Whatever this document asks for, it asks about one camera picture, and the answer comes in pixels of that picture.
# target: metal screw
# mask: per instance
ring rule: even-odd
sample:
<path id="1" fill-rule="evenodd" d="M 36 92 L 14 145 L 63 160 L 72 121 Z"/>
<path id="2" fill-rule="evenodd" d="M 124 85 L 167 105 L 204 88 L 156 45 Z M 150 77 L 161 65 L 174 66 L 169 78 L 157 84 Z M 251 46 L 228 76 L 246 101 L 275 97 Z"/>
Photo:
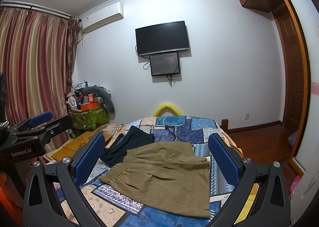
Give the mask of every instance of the metal screw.
<path id="1" fill-rule="evenodd" d="M 246 163 L 246 164 L 251 164 L 251 159 L 248 158 L 248 157 L 245 157 L 245 158 L 243 158 L 242 160 L 243 160 L 243 162 Z"/>
<path id="2" fill-rule="evenodd" d="M 34 167 L 38 167 L 38 166 L 40 166 L 40 164 L 41 164 L 41 162 L 39 162 L 39 161 L 37 160 L 35 163 L 33 163 L 33 166 L 34 166 Z"/>
<path id="3" fill-rule="evenodd" d="M 63 158 L 63 160 L 62 160 L 62 162 L 65 163 L 65 164 L 69 163 L 70 161 L 71 161 L 71 158 L 70 158 L 70 157 L 65 157 L 65 158 Z"/>
<path id="4" fill-rule="evenodd" d="M 279 163 L 278 161 L 274 161 L 274 166 L 275 166 L 276 168 L 279 168 L 279 167 L 280 167 L 280 163 Z"/>

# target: wall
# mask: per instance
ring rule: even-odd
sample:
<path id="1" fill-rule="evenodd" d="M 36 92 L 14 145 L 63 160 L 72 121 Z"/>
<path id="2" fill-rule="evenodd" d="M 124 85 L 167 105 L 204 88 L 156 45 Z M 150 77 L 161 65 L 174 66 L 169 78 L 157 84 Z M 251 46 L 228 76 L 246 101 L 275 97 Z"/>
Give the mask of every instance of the wall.
<path id="1" fill-rule="evenodd" d="M 312 81 L 309 115 L 297 161 L 307 169 L 319 144 L 319 13 L 311 0 L 291 0 L 304 31 Z"/>
<path id="2" fill-rule="evenodd" d="M 72 81 L 73 81 L 73 85 L 75 85 L 77 82 L 79 82 L 77 59 L 75 59 L 75 63 L 74 63 L 74 71 L 72 74 Z"/>
<path id="3" fill-rule="evenodd" d="M 113 122 L 151 116 L 163 103 L 183 114 L 228 118 L 230 128 L 272 122 L 282 111 L 282 67 L 271 14 L 239 0 L 123 0 L 124 19 L 97 29 L 78 45 L 77 76 L 112 91 Z M 185 21 L 190 51 L 171 88 L 151 77 L 135 54 L 135 29 Z M 250 113 L 249 120 L 244 114 Z"/>

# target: cluttered pile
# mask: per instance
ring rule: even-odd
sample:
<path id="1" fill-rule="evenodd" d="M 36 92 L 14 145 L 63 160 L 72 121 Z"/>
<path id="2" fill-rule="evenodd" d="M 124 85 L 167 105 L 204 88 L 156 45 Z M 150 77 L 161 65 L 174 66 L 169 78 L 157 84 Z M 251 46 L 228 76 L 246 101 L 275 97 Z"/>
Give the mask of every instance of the cluttered pile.
<path id="1" fill-rule="evenodd" d="M 87 81 L 79 82 L 67 95 L 69 115 L 73 119 L 69 131 L 73 138 L 108 123 L 108 112 L 114 113 L 111 92 Z"/>

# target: yellow foam tube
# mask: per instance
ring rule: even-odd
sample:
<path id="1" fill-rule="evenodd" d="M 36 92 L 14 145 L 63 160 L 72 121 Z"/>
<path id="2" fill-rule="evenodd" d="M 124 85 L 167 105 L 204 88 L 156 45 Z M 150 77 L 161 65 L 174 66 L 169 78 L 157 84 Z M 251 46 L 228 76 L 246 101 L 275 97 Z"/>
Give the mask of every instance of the yellow foam tube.
<path id="1" fill-rule="evenodd" d="M 172 104 L 165 103 L 161 105 L 153 114 L 153 116 L 159 116 L 164 109 L 171 110 L 175 115 L 182 115 L 182 113 Z"/>

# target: curtain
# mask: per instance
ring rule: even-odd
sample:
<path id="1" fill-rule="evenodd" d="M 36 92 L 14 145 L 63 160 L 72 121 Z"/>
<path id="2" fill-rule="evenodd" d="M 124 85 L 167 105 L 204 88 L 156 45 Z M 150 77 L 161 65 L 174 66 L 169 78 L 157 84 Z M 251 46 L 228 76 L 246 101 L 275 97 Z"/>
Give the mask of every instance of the curtain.
<path id="1" fill-rule="evenodd" d="M 80 32 L 80 21 L 78 16 L 70 17 L 68 36 L 67 36 L 67 50 L 66 50 L 66 71 L 67 71 L 67 90 L 71 91 L 72 75 L 74 72 L 75 55 L 77 52 L 78 36 Z"/>
<path id="2" fill-rule="evenodd" d="M 0 71 L 7 80 L 6 116 L 11 125 L 46 111 L 53 119 L 67 114 L 68 25 L 68 20 L 40 12 L 0 9 Z M 46 150 L 67 140 L 67 133 L 61 133 Z"/>

